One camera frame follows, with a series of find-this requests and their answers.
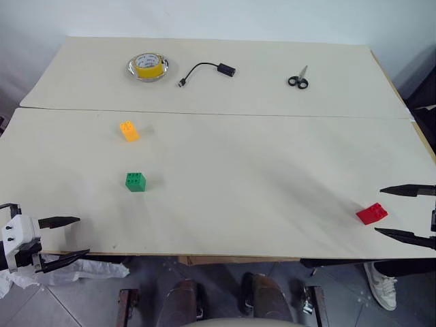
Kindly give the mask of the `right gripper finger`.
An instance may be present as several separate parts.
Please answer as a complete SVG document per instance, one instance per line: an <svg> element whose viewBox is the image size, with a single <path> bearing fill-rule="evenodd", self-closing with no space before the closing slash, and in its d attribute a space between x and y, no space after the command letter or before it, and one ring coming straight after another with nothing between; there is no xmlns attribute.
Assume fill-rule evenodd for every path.
<svg viewBox="0 0 436 327"><path fill-rule="evenodd" d="M417 197L417 196L435 196L435 186L434 185L397 185L386 187L379 190L382 193L388 193L396 196L407 196L407 197Z"/></svg>
<svg viewBox="0 0 436 327"><path fill-rule="evenodd" d="M419 247L426 247L429 249L435 250L435 237L421 237L416 236L413 232L407 232L403 230L395 230L395 229L388 229L388 228L374 228L375 231L393 238L397 241L400 241L402 243L410 244L410 245L416 245Z"/></svg>

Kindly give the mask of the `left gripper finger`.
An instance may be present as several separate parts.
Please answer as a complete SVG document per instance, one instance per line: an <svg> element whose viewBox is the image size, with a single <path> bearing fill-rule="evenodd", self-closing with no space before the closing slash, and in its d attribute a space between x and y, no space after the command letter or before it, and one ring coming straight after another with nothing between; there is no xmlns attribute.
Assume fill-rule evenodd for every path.
<svg viewBox="0 0 436 327"><path fill-rule="evenodd" d="M61 255L57 260L54 260L51 262L42 261L42 272L49 273L51 271L69 266L70 264L74 263L75 261L83 258L89 252L90 252L89 249L85 249L82 251L75 251L75 252L71 252L71 253L68 253L65 255Z"/></svg>
<svg viewBox="0 0 436 327"><path fill-rule="evenodd" d="M38 220L40 229L49 228L55 229L80 221L78 217L49 217Z"/></svg>

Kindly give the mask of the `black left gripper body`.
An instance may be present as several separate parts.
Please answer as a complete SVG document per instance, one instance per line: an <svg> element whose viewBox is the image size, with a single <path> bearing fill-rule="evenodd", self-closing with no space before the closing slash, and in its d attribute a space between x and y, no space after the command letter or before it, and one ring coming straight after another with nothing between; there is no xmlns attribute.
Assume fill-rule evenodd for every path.
<svg viewBox="0 0 436 327"><path fill-rule="evenodd" d="M42 244L39 240L20 245L15 255L17 267L32 265L36 273L44 273L45 263L40 254L41 250Z"/></svg>

